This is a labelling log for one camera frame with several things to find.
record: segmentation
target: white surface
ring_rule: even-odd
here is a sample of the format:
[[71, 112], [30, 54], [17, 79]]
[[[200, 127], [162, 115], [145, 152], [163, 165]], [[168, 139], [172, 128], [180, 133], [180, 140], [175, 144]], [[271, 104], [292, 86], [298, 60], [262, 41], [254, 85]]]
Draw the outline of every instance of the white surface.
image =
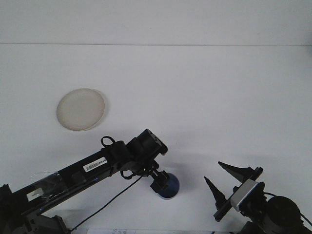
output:
[[59, 123], [70, 130], [82, 131], [95, 126], [104, 114], [101, 94], [92, 89], [76, 89], [66, 94], [58, 104]]
[[[211, 231], [198, 232], [198, 231], [173, 231], [173, 230], [89, 229], [87, 230], [87, 233], [83, 233], [83, 230], [79, 231], [81, 231], [80, 232], [81, 234], [212, 234]], [[217, 232], [214, 234], [229, 234], [229, 233]]]
[[311, 0], [0, 1], [0, 42], [312, 45]]
[[[262, 166], [266, 191], [312, 217], [311, 47], [0, 45], [0, 72], [0, 184], [13, 191], [97, 152], [104, 135], [128, 142], [149, 128], [167, 144], [156, 160], [179, 194], [162, 200], [145, 178], [84, 227], [240, 230], [247, 219], [233, 209], [213, 218], [203, 177], [226, 197], [239, 184], [218, 161]], [[76, 88], [107, 100], [90, 131], [68, 131], [55, 115]], [[114, 175], [49, 214], [74, 226], [129, 183]]]

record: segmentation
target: white dish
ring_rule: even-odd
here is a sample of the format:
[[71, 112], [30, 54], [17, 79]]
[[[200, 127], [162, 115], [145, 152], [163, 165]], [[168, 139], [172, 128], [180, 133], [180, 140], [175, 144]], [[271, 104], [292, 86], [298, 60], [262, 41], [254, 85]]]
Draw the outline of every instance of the white dish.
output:
[[102, 118], [105, 103], [93, 89], [77, 89], [66, 94], [58, 104], [57, 118], [62, 126], [73, 131], [92, 128]]

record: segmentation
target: white wall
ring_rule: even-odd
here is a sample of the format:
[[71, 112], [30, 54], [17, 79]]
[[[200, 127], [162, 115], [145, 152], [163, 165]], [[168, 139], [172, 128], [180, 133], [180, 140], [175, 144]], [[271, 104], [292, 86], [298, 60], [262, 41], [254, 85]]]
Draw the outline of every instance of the white wall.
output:
[[311, 0], [0, 2], [1, 43], [311, 45]]

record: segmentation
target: white table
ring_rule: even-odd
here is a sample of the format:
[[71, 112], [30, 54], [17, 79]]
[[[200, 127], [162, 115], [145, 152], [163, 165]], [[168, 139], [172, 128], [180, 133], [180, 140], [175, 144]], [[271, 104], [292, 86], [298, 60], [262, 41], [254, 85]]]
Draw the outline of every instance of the white table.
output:
[[[56, 118], [77, 88], [105, 96], [105, 117], [73, 132]], [[0, 45], [0, 184], [14, 191], [145, 128], [169, 148], [161, 169], [180, 180], [162, 200], [143, 179], [83, 226], [235, 231], [233, 209], [215, 222], [203, 177], [226, 197], [239, 182], [218, 166], [264, 168], [266, 191], [289, 197], [312, 217], [312, 47]], [[114, 175], [49, 212], [74, 226], [130, 181]]]

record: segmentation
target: label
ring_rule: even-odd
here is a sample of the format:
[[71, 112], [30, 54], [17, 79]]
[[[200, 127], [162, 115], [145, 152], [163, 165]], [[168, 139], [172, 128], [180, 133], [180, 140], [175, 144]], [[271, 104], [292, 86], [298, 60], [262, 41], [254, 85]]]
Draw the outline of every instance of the label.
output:
[[99, 158], [98, 160], [94, 161], [94, 162], [91, 162], [85, 166], [83, 166], [84, 168], [84, 171], [85, 172], [89, 172], [89, 171], [92, 171], [93, 169], [99, 167], [99, 166], [102, 166], [103, 164], [105, 164], [107, 162], [106, 158], [104, 157], [101, 157]]
[[32, 201], [38, 197], [41, 197], [44, 194], [42, 188], [38, 188], [34, 191], [32, 191], [31, 193], [27, 194], [27, 199], [28, 201]]

